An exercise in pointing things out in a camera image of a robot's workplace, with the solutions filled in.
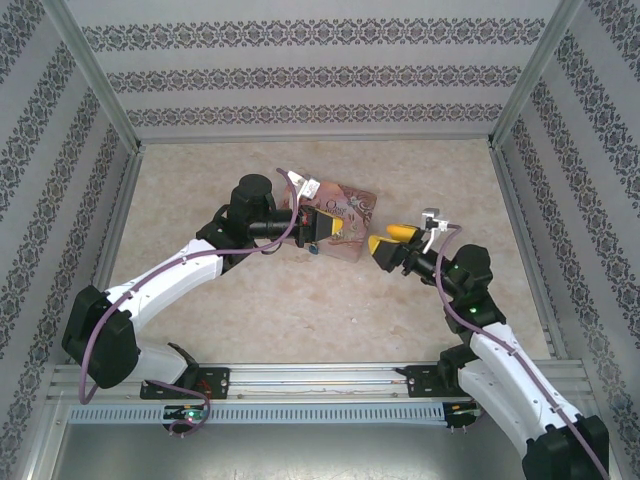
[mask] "patterned wallpaper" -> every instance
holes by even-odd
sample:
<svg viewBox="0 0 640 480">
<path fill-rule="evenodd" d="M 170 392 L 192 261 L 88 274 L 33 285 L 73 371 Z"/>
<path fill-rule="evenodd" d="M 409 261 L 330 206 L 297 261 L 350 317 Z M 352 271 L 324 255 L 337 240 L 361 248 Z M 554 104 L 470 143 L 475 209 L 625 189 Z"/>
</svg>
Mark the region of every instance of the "patterned wallpaper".
<svg viewBox="0 0 640 480">
<path fill-rule="evenodd" d="M 149 140 L 488 134 L 557 0 L 101 3 L 69 0 Z"/>
<path fill-rule="evenodd" d="M 569 355 L 640 477 L 637 7 L 587 1 L 502 146 Z"/>
<path fill-rule="evenodd" d="M 0 479 L 96 274 L 130 154 L 42 5 L 0 5 Z"/>
</svg>

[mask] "book cover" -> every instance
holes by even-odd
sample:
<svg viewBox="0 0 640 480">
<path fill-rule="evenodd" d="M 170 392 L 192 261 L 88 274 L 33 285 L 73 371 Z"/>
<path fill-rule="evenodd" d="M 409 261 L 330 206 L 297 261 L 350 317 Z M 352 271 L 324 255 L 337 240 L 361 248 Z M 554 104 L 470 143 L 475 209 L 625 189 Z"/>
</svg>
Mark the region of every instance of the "book cover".
<svg viewBox="0 0 640 480">
<path fill-rule="evenodd" d="M 284 207 L 288 208 L 290 193 L 285 190 Z M 367 230 L 373 216 L 377 197 L 354 187 L 333 182 L 320 182 L 315 198 L 300 199 L 301 205 L 311 205 L 340 217 L 342 230 L 330 238 L 318 242 L 318 253 L 355 263 L 362 253 L 362 245 L 367 238 Z"/>
</svg>

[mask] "decorative border pattern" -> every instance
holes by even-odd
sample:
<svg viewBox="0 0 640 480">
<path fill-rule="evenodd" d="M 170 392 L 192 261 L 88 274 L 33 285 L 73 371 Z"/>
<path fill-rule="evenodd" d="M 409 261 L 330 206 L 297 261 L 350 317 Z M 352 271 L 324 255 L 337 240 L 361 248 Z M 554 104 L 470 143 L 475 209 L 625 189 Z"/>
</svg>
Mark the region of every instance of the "decorative border pattern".
<svg viewBox="0 0 640 480">
<path fill-rule="evenodd" d="M 2 150 L 0 160 L 0 222 L 4 219 L 2 212 L 6 212 L 11 202 L 10 197 L 15 194 L 15 188 L 20 185 L 25 167 L 31 162 L 31 155 L 40 142 L 51 119 L 53 109 L 58 104 L 76 62 L 67 49 L 60 42 L 47 68 L 38 81 L 33 95 L 23 110 L 24 115 L 18 119 L 13 129 L 13 136 L 9 137 Z"/>
<path fill-rule="evenodd" d="M 107 224 L 104 228 L 104 233 L 102 234 L 102 238 L 100 239 L 100 247 L 98 248 L 98 254 L 96 255 L 96 261 L 93 264 L 93 270 L 91 272 L 91 283 L 95 283 L 96 274 L 98 273 L 98 265 L 100 265 L 100 259 L 102 258 L 102 250 L 104 249 L 104 244 L 107 241 L 107 234 L 109 233 L 109 229 L 111 228 L 111 219 L 113 218 L 113 213 L 116 211 L 116 205 L 118 203 L 118 199 L 120 198 L 120 187 L 122 187 L 122 183 L 124 182 L 124 176 L 127 173 L 127 166 L 131 161 L 132 157 L 135 157 L 137 153 L 131 152 L 127 155 L 127 160 L 125 162 L 125 167 L 122 169 L 120 173 L 120 179 L 118 180 L 118 186 L 116 187 L 116 195 L 113 197 L 113 202 L 111 202 L 111 207 L 109 208 L 109 216 L 107 217 Z"/>
<path fill-rule="evenodd" d="M 631 468 L 640 476 L 640 438 L 637 432 L 640 430 L 638 415 L 634 412 L 633 398 L 626 392 L 627 385 L 621 379 L 622 371 L 615 360 L 615 352 L 600 320 L 600 314 L 594 306 L 594 301 L 585 283 L 580 263 L 576 260 L 576 253 L 560 215 L 560 209 L 553 199 L 553 194 L 548 188 L 544 171 L 540 165 L 538 152 L 536 151 L 527 128 L 519 117 L 513 126 L 511 133 L 518 147 L 522 161 L 527 168 L 531 188 L 533 189 L 540 213 L 548 229 L 548 235 L 555 249 L 556 259 L 562 265 L 562 276 L 569 290 L 569 296 L 575 306 L 577 319 L 582 327 L 586 346 L 594 357 L 598 378 L 602 382 L 607 403 L 613 414 L 613 421 L 617 424 L 620 439 L 625 444 L 625 453 L 631 459 Z M 509 162 L 507 170 L 511 176 L 516 191 L 516 197 L 520 210 L 526 219 L 526 213 L 518 194 L 517 186 Z"/>
<path fill-rule="evenodd" d="M 49 233 L 99 109 L 98 99 L 88 88 L 38 200 L 33 220 L 29 222 L 23 237 L 24 243 L 18 248 L 12 262 L 13 269 L 0 289 L 0 360 L 4 358 L 4 349 L 11 340 L 11 330 L 20 316 L 25 294 L 31 287 L 31 279 L 40 263 L 40 254 L 49 240 Z"/>
<path fill-rule="evenodd" d="M 278 105 L 128 110 L 134 127 L 274 123 L 493 122 L 500 104 Z"/>
<path fill-rule="evenodd" d="M 631 205 L 636 210 L 640 209 L 640 150 L 634 144 L 633 136 L 620 114 L 616 113 L 615 105 L 572 33 L 562 39 L 555 54 L 593 130 L 598 134 L 602 148 L 609 154 L 620 184 L 633 200 Z"/>
<path fill-rule="evenodd" d="M 94 52 L 283 45 L 533 45 L 542 18 L 346 18 L 83 27 Z"/>
<path fill-rule="evenodd" d="M 50 348 L 58 333 L 58 326 L 68 304 L 93 217 L 100 203 L 100 196 L 113 164 L 114 153 L 119 138 L 113 126 L 109 126 L 100 153 L 95 160 L 89 181 L 76 212 L 73 228 L 69 232 L 62 260 L 58 264 L 51 292 L 47 297 L 42 318 L 38 321 L 33 343 L 29 347 L 29 359 L 24 363 L 24 371 L 18 380 L 15 400 L 8 410 L 9 421 L 2 426 L 0 445 L 0 478 L 11 478 L 11 469 L 17 463 L 18 452 L 24 440 L 28 420 L 42 382 L 44 365 L 49 359 Z"/>
<path fill-rule="evenodd" d="M 636 339 L 636 348 L 640 349 L 640 286 L 635 283 L 636 276 L 629 273 L 632 270 L 629 260 L 623 256 L 624 250 L 618 245 L 618 236 L 609 223 L 580 152 L 574 146 L 567 124 L 544 81 L 540 81 L 531 92 L 531 101 L 558 155 L 573 198 L 578 202 L 582 219 L 601 258 L 607 280 L 611 283 L 611 290 L 616 293 L 616 302 L 623 310 L 624 319 L 629 322 L 627 328 Z"/>
<path fill-rule="evenodd" d="M 640 82 L 640 15 L 629 0 L 589 0 L 589 8 L 598 16 L 611 41 L 629 64 L 633 76 Z"/>
<path fill-rule="evenodd" d="M 500 66 L 275 67 L 109 73 L 116 93 L 332 87 L 512 87 L 522 70 Z"/>
<path fill-rule="evenodd" d="M 38 0 L 15 0 L 2 14 L 0 22 L 0 85 L 22 54 L 36 27 L 44 17 Z"/>
</svg>

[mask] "beige floor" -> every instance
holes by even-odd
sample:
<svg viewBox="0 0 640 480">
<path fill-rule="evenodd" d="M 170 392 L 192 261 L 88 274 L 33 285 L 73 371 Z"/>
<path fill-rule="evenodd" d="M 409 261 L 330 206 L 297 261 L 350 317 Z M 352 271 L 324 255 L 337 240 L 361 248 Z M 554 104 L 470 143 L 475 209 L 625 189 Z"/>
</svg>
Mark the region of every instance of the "beige floor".
<svg viewBox="0 0 640 480">
<path fill-rule="evenodd" d="M 247 173 L 276 167 L 377 193 L 371 233 L 419 222 L 437 206 L 489 248 L 492 295 L 534 358 L 548 351 L 484 141 L 300 142 L 150 146 L 142 163 L 112 284 L 148 270 L 193 238 Z M 436 360 L 460 343 L 434 288 L 284 246 L 253 255 L 161 312 L 142 332 L 179 343 L 201 362 Z"/>
</svg>

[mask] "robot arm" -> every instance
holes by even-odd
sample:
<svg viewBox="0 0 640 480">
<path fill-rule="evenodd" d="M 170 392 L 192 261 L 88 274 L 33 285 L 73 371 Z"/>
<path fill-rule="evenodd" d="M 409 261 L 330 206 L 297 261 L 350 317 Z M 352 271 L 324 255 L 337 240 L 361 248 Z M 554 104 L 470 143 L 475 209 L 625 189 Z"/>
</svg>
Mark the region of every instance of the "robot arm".
<svg viewBox="0 0 640 480">
<path fill-rule="evenodd" d="M 297 199 L 315 196 L 317 181 L 294 172 L 286 175 Z M 100 388 L 113 387 L 125 379 L 154 379 L 191 389 L 196 378 L 195 361 L 177 345 L 137 341 L 140 330 L 193 288 L 220 277 L 250 253 L 263 251 L 264 247 L 256 247 L 255 240 L 279 239 L 288 231 L 287 238 L 303 247 L 342 228 L 341 219 L 309 206 L 298 209 L 291 226 L 292 210 L 276 208 L 271 188 L 271 182 L 261 175 L 243 177 L 232 191 L 229 204 L 175 255 L 106 292 L 88 286 L 77 295 L 62 346 L 78 363 L 83 362 L 91 335 L 105 311 L 117 304 L 89 348 L 88 373 Z"/>
<path fill-rule="evenodd" d="M 426 210 L 421 228 L 390 225 L 391 238 L 369 239 L 383 270 L 402 265 L 403 275 L 415 273 L 426 285 L 438 284 L 446 302 L 446 321 L 463 344 L 441 353 L 434 386 L 461 389 L 482 405 L 518 450 L 527 479 L 607 478 L 604 423 L 597 416 L 584 418 L 524 352 L 488 292 L 493 274 L 485 248 L 465 245 L 451 260 L 430 250 L 434 233 L 447 230 L 437 214 Z"/>
</svg>

